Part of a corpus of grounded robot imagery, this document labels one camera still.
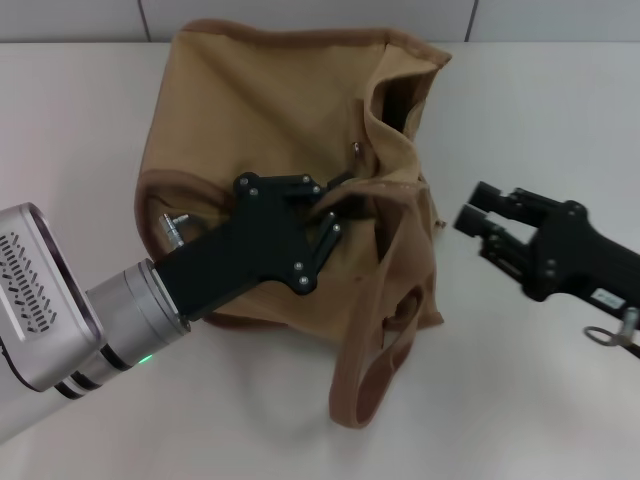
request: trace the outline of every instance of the silver cylinder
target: silver cylinder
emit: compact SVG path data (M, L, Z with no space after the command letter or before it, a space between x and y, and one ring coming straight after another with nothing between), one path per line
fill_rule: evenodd
M78 372L98 385L190 330L189 324L180 320L149 260L89 290L87 297L102 323L108 343Z

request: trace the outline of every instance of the metal ring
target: metal ring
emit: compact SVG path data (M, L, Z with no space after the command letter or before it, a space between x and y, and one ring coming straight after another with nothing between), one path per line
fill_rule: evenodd
M602 340L601 338L596 337L593 332L597 332L597 333L601 333L602 335L607 335L609 337L609 340ZM584 327L582 329L582 333L584 333L587 338L589 338L590 340L593 340L594 342L603 345L605 347L617 347L618 343L615 341L616 340L616 336L611 333L609 330L605 330L604 328L600 328L600 327Z

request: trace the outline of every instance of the ventilation grille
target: ventilation grille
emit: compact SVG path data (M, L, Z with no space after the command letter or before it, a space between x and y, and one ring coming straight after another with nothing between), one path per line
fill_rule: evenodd
M45 287L38 282L20 235L11 232L0 236L0 286L12 304L13 311L25 335L46 332L56 321L57 313L50 308Z

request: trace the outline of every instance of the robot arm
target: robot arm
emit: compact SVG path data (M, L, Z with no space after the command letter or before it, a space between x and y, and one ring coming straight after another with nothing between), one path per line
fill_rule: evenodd
M309 245L296 213L326 193L308 175L234 183L231 218L83 293L42 213L0 212L0 443L190 331L190 322L267 280L312 292L341 235L329 212Z
M523 244L487 219L488 212L537 228ZM544 301L568 293L622 320L617 334L587 327L585 334L606 346L622 346L640 358L632 337L640 328L640 255L599 234L587 209L516 189L503 196L479 183L458 217L455 228L482 238L480 255L522 284L529 298ZM609 340L593 335L598 332Z

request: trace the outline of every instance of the metal clip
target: metal clip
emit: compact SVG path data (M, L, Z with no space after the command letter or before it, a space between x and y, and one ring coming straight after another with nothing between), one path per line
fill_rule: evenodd
M640 310L635 307L629 307L624 311L622 325L618 333L612 333L600 327L585 327L583 332L588 338L605 347L629 347L633 345L633 335L639 322ZM608 336L609 340L598 338L594 333Z

